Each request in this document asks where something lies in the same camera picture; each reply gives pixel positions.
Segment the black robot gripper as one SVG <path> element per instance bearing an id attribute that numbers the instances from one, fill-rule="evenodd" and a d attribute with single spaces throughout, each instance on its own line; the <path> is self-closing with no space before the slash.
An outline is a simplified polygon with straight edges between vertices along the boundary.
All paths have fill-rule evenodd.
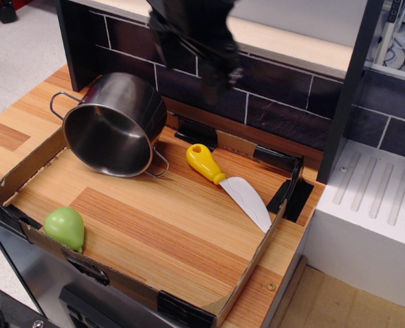
<path id="1" fill-rule="evenodd" d="M 174 68 L 181 49 L 197 56 L 202 93 L 216 105 L 241 78 L 239 53 L 226 20 L 234 1 L 149 1 L 149 27 L 167 68 Z"/>

